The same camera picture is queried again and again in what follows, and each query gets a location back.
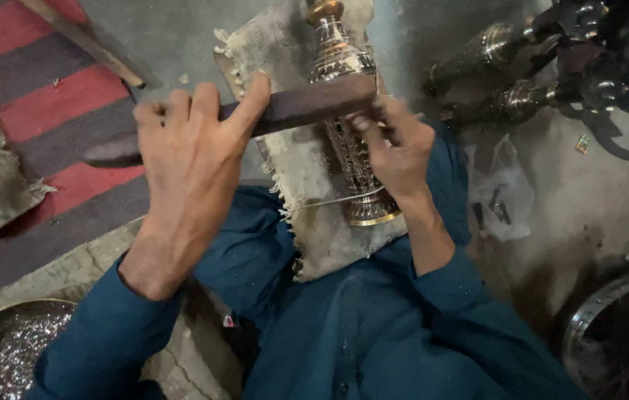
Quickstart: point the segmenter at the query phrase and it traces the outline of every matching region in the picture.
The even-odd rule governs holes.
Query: person's left hand
[[[193,98],[175,90],[167,106],[135,109],[150,207],[119,268],[132,290],[152,300],[172,296],[209,247],[230,209],[242,155],[269,96],[268,77],[256,73],[226,121],[218,121],[220,96],[212,83],[199,84]],[[164,279],[170,283],[165,287],[159,284]]]

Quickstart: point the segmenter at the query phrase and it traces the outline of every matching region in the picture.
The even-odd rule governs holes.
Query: metal plate
[[[599,289],[571,317],[563,362],[592,399],[629,400],[629,273]]]
[[[40,353],[64,330],[75,303],[39,299],[0,310],[0,400],[19,400],[33,386]]]

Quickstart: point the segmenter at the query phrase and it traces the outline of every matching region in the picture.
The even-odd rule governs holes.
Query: floor mat
[[[87,26],[77,0],[49,0]],[[0,230],[0,287],[146,213],[142,167],[94,169],[80,154],[133,132],[122,81],[18,0],[0,0],[0,128],[29,180],[57,188]]]

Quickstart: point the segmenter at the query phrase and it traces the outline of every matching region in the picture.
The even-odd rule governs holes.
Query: wooden tool
[[[86,32],[65,19],[62,14],[53,9],[52,6],[44,0],[20,0],[20,2],[52,25],[56,31],[65,35],[65,37],[87,51],[95,60],[104,64],[105,67],[124,79],[129,85],[136,86],[139,89],[146,87],[146,83],[141,77],[132,72],[129,67],[125,66],[114,54],[106,50],[104,46],[99,44],[99,42],[94,40]]]
[[[349,75],[285,90],[270,97],[270,103],[252,132],[252,137],[335,119],[369,108],[376,96],[376,84],[367,75]],[[228,119],[239,103],[221,106],[218,119]],[[135,134],[100,144],[82,158],[93,167],[119,168],[141,164]]]

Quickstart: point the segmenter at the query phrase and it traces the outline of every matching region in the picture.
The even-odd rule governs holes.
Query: blue kurta
[[[586,398],[514,309],[488,294],[467,257],[467,176],[437,128],[428,184],[457,250],[421,277],[403,237],[343,270],[292,283],[297,252],[276,196],[238,190],[195,277],[262,331],[244,399]],[[29,399],[162,398],[139,373],[166,346],[178,296],[145,300],[116,268],[40,358]]]

